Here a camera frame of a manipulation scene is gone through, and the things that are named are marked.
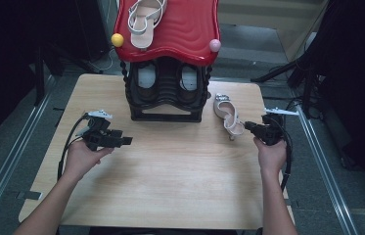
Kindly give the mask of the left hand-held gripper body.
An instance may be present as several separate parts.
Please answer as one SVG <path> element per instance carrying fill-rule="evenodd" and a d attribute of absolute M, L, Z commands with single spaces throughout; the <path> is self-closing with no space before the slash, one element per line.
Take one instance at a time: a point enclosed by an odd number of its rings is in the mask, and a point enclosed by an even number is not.
<path fill-rule="evenodd" d="M 111 137 L 109 129 L 109 115 L 104 110 L 85 113 L 83 116 L 88 120 L 87 126 L 81 130 L 81 137 L 85 141 L 86 146 L 91 151 L 96 151 L 99 147 L 116 147 L 116 137 Z"/>

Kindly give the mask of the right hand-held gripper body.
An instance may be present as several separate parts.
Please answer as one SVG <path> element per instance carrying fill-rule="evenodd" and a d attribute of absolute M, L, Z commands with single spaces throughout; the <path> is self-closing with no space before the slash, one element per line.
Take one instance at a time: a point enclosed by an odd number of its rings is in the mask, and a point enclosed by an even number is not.
<path fill-rule="evenodd" d="M 277 144 L 283 139 L 288 146 L 293 145 L 290 134 L 286 130 L 286 116 L 297 116 L 297 112 L 278 108 L 265 108 L 262 116 L 263 127 L 259 139 L 268 146 Z"/>

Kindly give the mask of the white strappy sandal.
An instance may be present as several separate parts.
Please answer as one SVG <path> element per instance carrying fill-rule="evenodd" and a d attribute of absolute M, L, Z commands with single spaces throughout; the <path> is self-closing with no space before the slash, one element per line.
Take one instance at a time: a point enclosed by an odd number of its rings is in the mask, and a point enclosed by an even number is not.
<path fill-rule="evenodd" d="M 155 28 L 165 14 L 167 0 L 137 0 L 128 10 L 127 27 L 130 42 L 138 49 L 148 49 L 154 40 Z"/>
<path fill-rule="evenodd" d="M 245 131 L 244 123 L 239 119 L 239 114 L 226 94 L 216 93 L 213 102 L 214 113 L 223 120 L 223 127 L 229 134 L 229 139 L 234 141 L 236 137 Z"/>

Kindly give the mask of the black leather shoe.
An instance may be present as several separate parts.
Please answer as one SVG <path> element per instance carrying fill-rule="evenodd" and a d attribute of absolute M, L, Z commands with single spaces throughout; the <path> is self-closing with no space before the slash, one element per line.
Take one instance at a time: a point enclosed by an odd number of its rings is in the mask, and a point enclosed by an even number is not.
<path fill-rule="evenodd" d="M 199 93 L 198 68 L 188 64 L 183 64 L 179 70 L 179 95 L 178 98 L 183 103 L 194 102 Z"/>
<path fill-rule="evenodd" d="M 157 65 L 154 62 L 143 62 L 136 65 L 136 94 L 144 102 L 153 102 L 158 97 Z"/>

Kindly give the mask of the red and black shoe rack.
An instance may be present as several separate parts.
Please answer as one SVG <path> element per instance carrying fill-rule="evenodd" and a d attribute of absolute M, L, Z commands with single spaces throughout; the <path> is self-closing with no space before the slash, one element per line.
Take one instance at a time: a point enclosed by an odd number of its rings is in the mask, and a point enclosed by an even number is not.
<path fill-rule="evenodd" d="M 199 122 L 209 97 L 212 64 L 221 47 L 217 18 L 218 0 L 167 0 L 167 8 L 155 28 L 152 45 L 141 50 L 130 42 L 128 10 L 137 0 L 118 0 L 111 42 L 120 59 L 125 97 L 134 120 Z M 139 99 L 135 88 L 136 65 L 157 65 L 158 97 Z M 178 70 L 183 64 L 198 68 L 199 93 L 194 102 L 179 100 Z"/>

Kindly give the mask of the person's right hand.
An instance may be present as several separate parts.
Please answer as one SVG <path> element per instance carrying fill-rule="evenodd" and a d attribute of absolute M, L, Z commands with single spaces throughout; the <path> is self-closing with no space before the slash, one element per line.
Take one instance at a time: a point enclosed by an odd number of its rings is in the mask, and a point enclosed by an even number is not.
<path fill-rule="evenodd" d="M 268 146 L 256 137 L 253 138 L 253 142 L 258 150 L 258 162 L 261 172 L 265 175 L 277 177 L 286 161 L 286 142 L 281 140 L 275 145 Z"/>

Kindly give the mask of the person's left hand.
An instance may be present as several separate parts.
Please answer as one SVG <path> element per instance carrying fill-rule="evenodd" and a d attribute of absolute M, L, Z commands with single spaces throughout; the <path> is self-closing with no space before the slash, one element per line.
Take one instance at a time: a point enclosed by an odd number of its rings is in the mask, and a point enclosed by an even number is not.
<path fill-rule="evenodd" d="M 114 151 L 114 148 L 102 148 L 91 151 L 83 141 L 72 143 L 68 147 L 67 164 L 62 179 L 78 182 L 91 168 L 101 163 L 101 159 Z"/>

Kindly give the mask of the black tripod stand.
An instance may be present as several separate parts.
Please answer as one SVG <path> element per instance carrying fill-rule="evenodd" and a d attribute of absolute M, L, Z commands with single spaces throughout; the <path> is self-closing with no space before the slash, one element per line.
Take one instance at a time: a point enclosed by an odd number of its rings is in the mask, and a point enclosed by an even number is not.
<path fill-rule="evenodd" d="M 292 71 L 292 74 L 287 80 L 287 84 L 290 88 L 297 89 L 301 84 L 303 85 L 301 108 L 305 117 L 314 118 L 314 115 L 310 113 L 310 107 L 312 106 L 311 94 L 315 84 L 316 72 L 313 63 L 305 56 L 300 56 L 263 76 L 251 78 L 251 82 L 262 83 L 280 74 L 286 73 L 287 71 Z"/>

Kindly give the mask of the black curtain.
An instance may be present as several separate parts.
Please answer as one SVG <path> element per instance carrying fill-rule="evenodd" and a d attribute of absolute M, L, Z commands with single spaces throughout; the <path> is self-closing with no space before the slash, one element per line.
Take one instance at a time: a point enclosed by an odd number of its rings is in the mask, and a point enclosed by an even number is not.
<path fill-rule="evenodd" d="M 330 0 L 301 62 L 325 77 L 320 93 L 350 136 L 343 152 L 365 170 L 365 0 Z"/>
<path fill-rule="evenodd" d="M 35 89 L 35 51 L 45 44 L 89 71 L 109 50 L 102 0 L 0 0 L 0 125 Z"/>

